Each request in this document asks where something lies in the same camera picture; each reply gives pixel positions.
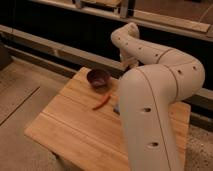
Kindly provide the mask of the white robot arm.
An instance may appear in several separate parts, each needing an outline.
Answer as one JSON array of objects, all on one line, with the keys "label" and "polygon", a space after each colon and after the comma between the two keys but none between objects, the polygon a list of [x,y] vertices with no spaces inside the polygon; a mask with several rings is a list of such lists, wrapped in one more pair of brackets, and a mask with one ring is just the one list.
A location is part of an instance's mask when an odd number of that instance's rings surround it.
[{"label": "white robot arm", "polygon": [[132,67],[118,89],[131,171],[183,171],[169,106],[202,88],[204,66],[176,48],[141,40],[134,23],[113,31],[111,40]]}]

